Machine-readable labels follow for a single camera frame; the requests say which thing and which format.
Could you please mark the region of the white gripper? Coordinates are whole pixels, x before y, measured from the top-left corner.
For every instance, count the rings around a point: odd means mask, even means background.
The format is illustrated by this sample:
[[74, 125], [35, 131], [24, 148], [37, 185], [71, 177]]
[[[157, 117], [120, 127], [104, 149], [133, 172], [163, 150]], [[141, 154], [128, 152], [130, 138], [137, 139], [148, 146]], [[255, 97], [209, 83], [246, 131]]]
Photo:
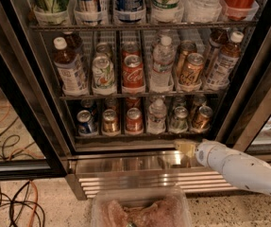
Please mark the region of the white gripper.
[[174, 147], [190, 158], [195, 156], [201, 165], [210, 168], [220, 168], [229, 151], [225, 145], [216, 141], [203, 141], [198, 144], [196, 141], [178, 139], [174, 142]]

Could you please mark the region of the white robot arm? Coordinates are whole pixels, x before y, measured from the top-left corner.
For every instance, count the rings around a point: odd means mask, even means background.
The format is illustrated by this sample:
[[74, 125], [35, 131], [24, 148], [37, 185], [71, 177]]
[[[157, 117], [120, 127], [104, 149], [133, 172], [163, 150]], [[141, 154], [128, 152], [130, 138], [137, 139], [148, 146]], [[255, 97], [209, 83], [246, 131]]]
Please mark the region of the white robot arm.
[[176, 140], [174, 147], [221, 174], [232, 186], [271, 196], [271, 165], [267, 162], [217, 141]]

